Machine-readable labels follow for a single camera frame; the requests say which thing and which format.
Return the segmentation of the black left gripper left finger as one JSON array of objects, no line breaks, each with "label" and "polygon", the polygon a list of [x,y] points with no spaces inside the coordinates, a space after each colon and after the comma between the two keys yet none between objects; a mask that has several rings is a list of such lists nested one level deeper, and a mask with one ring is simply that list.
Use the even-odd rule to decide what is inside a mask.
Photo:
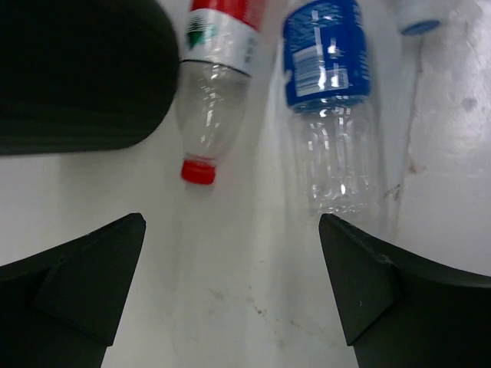
[{"label": "black left gripper left finger", "polygon": [[1,267],[1,365],[99,367],[114,344],[147,224],[131,213]]}]

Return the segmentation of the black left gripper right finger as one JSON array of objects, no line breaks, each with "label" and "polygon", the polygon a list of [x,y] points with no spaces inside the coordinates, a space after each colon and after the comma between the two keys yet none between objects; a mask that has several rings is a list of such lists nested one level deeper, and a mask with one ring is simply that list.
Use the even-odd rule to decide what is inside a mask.
[{"label": "black left gripper right finger", "polygon": [[488,367],[490,279],[415,255],[332,214],[321,247],[360,367]]}]

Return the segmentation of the red label clear bottle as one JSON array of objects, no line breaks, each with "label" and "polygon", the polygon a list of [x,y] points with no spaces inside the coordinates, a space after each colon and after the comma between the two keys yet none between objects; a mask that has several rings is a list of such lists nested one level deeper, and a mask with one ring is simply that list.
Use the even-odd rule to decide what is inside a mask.
[{"label": "red label clear bottle", "polygon": [[246,107],[264,1],[194,1],[176,95],[182,178],[208,186],[236,137]]}]

